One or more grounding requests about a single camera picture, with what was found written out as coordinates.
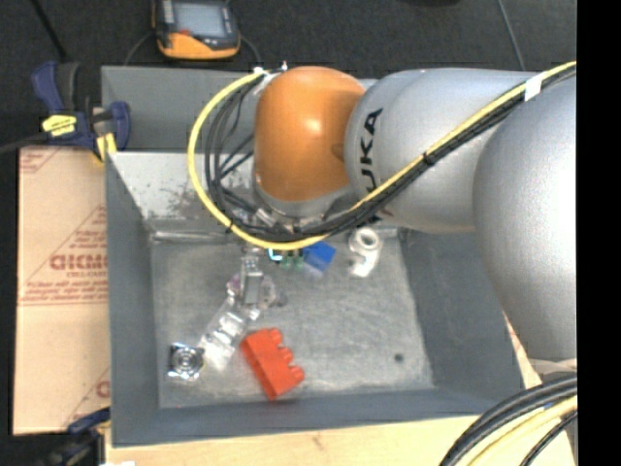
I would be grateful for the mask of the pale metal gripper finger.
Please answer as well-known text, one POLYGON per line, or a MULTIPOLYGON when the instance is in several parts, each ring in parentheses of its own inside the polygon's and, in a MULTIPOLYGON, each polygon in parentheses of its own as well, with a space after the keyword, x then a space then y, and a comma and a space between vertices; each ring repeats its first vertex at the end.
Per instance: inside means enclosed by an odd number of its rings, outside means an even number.
POLYGON ((259 301, 263 279, 259 259, 245 257, 242 261, 242 298, 245 305, 253 305, 259 301))

